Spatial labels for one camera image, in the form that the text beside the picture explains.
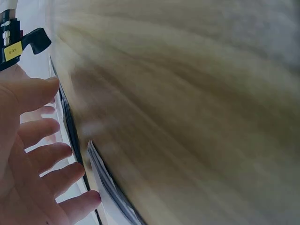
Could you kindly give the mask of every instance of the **yellow label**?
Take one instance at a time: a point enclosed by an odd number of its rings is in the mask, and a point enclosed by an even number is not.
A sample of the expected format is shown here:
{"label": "yellow label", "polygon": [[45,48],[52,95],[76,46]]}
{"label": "yellow label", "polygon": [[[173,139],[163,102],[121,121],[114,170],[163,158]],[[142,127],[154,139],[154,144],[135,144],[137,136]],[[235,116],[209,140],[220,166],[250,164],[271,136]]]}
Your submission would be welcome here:
{"label": "yellow label", "polygon": [[22,43],[19,41],[4,49],[5,60],[9,61],[23,53]]}

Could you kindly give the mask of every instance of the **black plastic part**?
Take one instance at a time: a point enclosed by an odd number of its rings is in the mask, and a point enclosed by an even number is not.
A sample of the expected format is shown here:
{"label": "black plastic part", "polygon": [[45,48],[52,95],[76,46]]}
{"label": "black plastic part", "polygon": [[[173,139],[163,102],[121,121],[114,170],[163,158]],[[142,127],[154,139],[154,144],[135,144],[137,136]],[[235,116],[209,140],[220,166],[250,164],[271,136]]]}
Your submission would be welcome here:
{"label": "black plastic part", "polygon": [[51,40],[43,28],[37,28],[22,38],[22,48],[30,44],[33,54],[37,55],[51,45]]}
{"label": "black plastic part", "polygon": [[10,9],[5,10],[3,12],[2,23],[5,23],[6,21],[9,21],[9,18],[10,18]]}
{"label": "black plastic part", "polygon": [[[7,27],[9,27],[10,29],[11,43],[15,44],[18,41],[21,41],[23,50],[27,47],[27,45],[31,45],[32,51],[35,55],[41,53],[51,45],[51,40],[49,39],[43,28],[37,28],[21,39],[20,21],[18,21],[17,19],[13,19],[11,20],[11,24],[9,26],[6,26],[5,29],[7,29]],[[6,68],[13,66],[20,61],[20,56],[6,61],[4,55],[4,49],[6,47],[3,46],[3,42],[1,41],[0,47],[0,71],[5,70]]]}
{"label": "black plastic part", "polygon": [[0,71],[2,70],[5,70],[9,67],[12,67],[14,64],[18,63],[20,61],[20,56],[10,60],[10,61],[7,61],[7,62],[3,62],[0,64]]}

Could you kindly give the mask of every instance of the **beige fabric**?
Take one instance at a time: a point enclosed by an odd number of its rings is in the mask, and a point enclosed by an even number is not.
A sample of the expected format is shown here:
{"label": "beige fabric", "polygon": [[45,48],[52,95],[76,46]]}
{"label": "beige fabric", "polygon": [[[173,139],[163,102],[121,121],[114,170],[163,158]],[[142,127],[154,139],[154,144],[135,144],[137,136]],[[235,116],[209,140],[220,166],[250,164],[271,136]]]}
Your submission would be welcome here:
{"label": "beige fabric", "polygon": [[298,16],[293,0],[56,0],[86,168],[92,139],[149,225],[298,224]]}

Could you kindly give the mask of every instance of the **black strip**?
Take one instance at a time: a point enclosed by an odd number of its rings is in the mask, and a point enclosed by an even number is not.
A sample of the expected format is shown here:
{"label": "black strip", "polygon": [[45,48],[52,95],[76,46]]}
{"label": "black strip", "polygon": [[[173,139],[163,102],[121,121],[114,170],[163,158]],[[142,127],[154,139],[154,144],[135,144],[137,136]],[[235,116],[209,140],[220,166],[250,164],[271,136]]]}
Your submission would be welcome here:
{"label": "black strip", "polygon": [[[50,62],[51,62],[51,66],[52,66],[52,69],[54,71],[54,74],[57,76],[57,72],[56,72],[56,69],[54,67],[51,56],[50,56]],[[69,139],[70,139],[71,148],[73,149],[73,152],[75,154],[75,158],[76,158],[77,162],[80,163],[81,165],[83,165],[83,158],[82,158],[81,153],[80,153],[80,146],[79,146],[76,126],[75,126],[73,116],[72,116],[72,113],[71,113],[70,105],[68,103],[67,97],[65,95],[65,92],[64,92],[61,84],[60,84],[59,93],[60,93],[60,100],[61,100],[61,105],[62,105],[62,108],[63,108],[64,117],[65,117],[65,120],[66,120],[67,133],[68,133],[68,136],[69,136]],[[87,190],[90,191],[90,185],[89,185],[88,177],[87,177],[86,174],[83,176],[83,180],[84,180],[84,183],[86,185]],[[96,213],[96,216],[97,216],[97,219],[98,219],[100,225],[102,225],[102,222],[101,222],[98,211],[95,210],[95,213]]]}

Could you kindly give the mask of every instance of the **hand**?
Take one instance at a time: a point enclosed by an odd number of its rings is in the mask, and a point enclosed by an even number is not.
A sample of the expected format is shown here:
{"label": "hand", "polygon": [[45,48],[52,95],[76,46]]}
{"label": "hand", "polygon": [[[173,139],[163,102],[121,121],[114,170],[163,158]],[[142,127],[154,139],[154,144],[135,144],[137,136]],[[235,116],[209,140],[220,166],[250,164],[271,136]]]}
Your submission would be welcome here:
{"label": "hand", "polygon": [[95,191],[56,203],[84,175],[78,163],[39,176],[70,156],[70,147],[56,143],[25,152],[60,127],[53,119],[20,125],[20,115],[49,103],[58,86],[57,79],[0,83],[0,225],[73,225],[100,204]]}
{"label": "hand", "polygon": [[[7,68],[6,70],[2,71],[0,74],[1,74],[0,79],[3,81],[19,81],[19,80],[30,79],[30,77],[18,64],[15,64],[12,67]],[[21,115],[21,122],[24,123],[24,122],[34,121],[34,120],[41,120],[43,118],[43,115],[53,114],[54,111],[55,109],[52,106],[43,106],[35,111],[23,113]],[[46,139],[50,143],[56,142],[55,135],[46,137]]]}

